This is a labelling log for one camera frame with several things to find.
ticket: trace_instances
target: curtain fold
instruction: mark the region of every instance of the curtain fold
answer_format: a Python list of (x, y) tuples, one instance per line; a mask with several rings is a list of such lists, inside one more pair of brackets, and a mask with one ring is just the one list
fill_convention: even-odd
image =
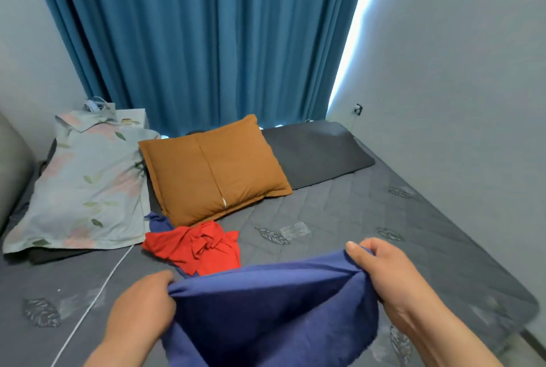
[(162, 134), (326, 115), (358, 0), (46, 0), (89, 96)]

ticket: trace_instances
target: blue fabric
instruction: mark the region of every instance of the blue fabric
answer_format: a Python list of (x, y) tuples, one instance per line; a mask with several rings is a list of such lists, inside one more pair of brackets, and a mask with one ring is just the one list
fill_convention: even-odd
[(150, 232), (170, 232), (174, 229), (172, 223), (170, 223), (167, 216), (158, 215), (157, 213), (150, 212), (145, 216), (150, 221)]
[(46, 0), (88, 96), (170, 136), (325, 117), (357, 0)]
[(377, 335), (377, 294), (345, 252), (174, 283), (169, 365), (345, 367)]

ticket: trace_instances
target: hand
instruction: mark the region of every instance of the hand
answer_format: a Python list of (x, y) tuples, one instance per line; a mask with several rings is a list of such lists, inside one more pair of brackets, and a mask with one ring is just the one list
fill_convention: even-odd
[(413, 320), (420, 309), (443, 308), (443, 303), (405, 253), (381, 239), (370, 238), (346, 244), (351, 258), (370, 274), (373, 286), (383, 300), (385, 313), (393, 325), (406, 335), (414, 330)]
[(103, 342), (86, 367), (140, 366), (171, 324), (176, 304), (167, 293), (174, 281), (171, 271), (145, 276), (113, 303)]

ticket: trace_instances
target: orange pillow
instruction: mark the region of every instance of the orange pillow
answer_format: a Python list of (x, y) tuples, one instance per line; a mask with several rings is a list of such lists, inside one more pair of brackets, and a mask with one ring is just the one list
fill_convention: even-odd
[(292, 193), (255, 115), (206, 133), (145, 140), (139, 146), (157, 200), (175, 227)]

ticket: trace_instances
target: headboard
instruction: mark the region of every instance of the headboard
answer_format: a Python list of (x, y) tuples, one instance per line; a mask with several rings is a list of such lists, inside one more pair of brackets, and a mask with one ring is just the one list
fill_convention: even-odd
[(34, 168), (31, 150), (0, 112), (0, 234)]

